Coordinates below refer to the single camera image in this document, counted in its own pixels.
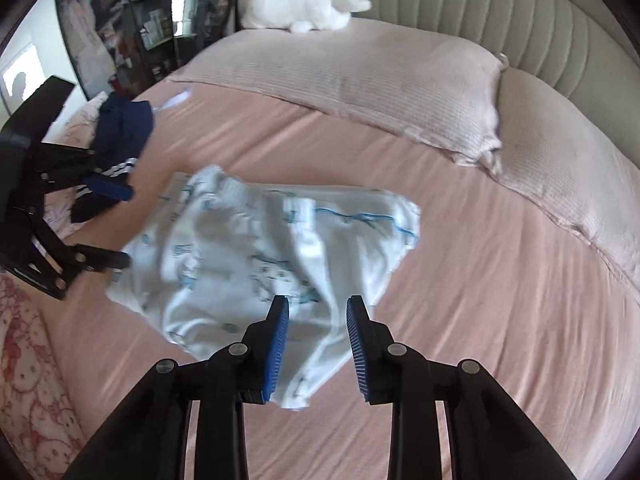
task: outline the metal pivot bolt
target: metal pivot bolt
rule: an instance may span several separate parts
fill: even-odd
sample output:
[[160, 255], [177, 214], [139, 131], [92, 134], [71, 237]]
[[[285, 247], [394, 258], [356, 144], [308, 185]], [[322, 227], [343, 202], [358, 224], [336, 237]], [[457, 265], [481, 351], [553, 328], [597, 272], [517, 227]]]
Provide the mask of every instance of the metal pivot bolt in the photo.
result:
[[158, 364], [156, 365], [156, 372], [159, 374], [166, 374], [173, 370], [174, 367], [175, 364], [171, 359], [162, 359], [161, 361], [158, 361]]
[[229, 353], [231, 355], [244, 355], [247, 351], [248, 347], [244, 343], [233, 343], [229, 347]]
[[400, 343], [391, 343], [388, 347], [386, 347], [386, 351], [391, 355], [401, 356], [406, 354], [406, 346]]
[[462, 361], [462, 371], [468, 374], [477, 374], [480, 371], [480, 365], [471, 359]]

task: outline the white wall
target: white wall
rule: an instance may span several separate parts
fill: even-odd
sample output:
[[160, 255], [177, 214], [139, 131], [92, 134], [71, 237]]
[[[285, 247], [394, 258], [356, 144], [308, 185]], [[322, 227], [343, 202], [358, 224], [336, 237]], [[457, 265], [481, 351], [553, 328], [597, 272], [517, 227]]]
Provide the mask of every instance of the white wall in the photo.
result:
[[[55, 75], [78, 84], [78, 78], [66, 52], [60, 32], [55, 0], [38, 0], [11, 38], [9, 45], [0, 56], [0, 70], [4, 70], [27, 46], [34, 44], [42, 65], [45, 78]], [[86, 102], [79, 86], [66, 100], [59, 117], [51, 125], [47, 137], [55, 134], [69, 118]]]
[[4, 125], [6, 120], [9, 118], [9, 112], [6, 111], [4, 107], [4, 103], [0, 102], [0, 128]]

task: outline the white pillowcase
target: white pillowcase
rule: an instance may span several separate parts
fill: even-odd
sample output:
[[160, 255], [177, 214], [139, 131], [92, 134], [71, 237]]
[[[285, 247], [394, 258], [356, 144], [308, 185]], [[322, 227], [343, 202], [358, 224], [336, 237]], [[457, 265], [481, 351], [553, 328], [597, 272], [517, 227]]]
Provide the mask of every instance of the white pillowcase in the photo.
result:
[[169, 79], [279, 97], [474, 164], [501, 146], [495, 107], [501, 70], [500, 60], [471, 41], [353, 18], [344, 29], [308, 34], [244, 30]]

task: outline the bed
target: bed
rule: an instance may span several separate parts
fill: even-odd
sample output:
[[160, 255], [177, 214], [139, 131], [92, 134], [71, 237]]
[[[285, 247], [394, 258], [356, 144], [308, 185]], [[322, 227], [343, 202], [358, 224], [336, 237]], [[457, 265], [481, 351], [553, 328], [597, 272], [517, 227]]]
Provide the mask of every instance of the bed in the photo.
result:
[[[639, 59], [602, 1], [372, 1], [366, 18], [503, 53], [512, 67], [568, 98], [640, 164], [640, 112], [633, 105], [640, 99]], [[577, 478], [607, 478], [640, 427], [640, 309], [625, 279], [630, 274], [486, 168], [453, 164], [442, 150], [371, 124], [229, 86], [177, 75], [141, 95], [159, 105], [192, 91], [159, 116], [130, 181], [135, 199], [68, 242], [122, 247], [174, 172], [208, 164], [248, 182], [403, 194], [423, 211], [422, 239], [393, 275], [376, 317], [396, 340], [431, 360], [479, 360]], [[87, 436], [158, 359], [192, 360], [141, 317], [108, 301], [106, 279], [82, 275], [63, 303], [29, 290]], [[302, 412], [247, 406], [252, 478], [385, 478], [390, 408], [367, 406], [355, 386], [347, 364]], [[192, 431], [190, 452], [193, 447]], [[446, 442], [443, 450], [450, 475]]]

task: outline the upholstered headboard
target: upholstered headboard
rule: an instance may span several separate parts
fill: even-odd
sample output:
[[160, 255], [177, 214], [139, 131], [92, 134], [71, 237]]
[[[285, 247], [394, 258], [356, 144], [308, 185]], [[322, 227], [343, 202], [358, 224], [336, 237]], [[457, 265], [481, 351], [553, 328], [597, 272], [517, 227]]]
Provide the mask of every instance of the upholstered headboard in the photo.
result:
[[640, 59], [601, 0], [372, 1], [363, 17], [506, 54], [571, 99], [640, 167]]

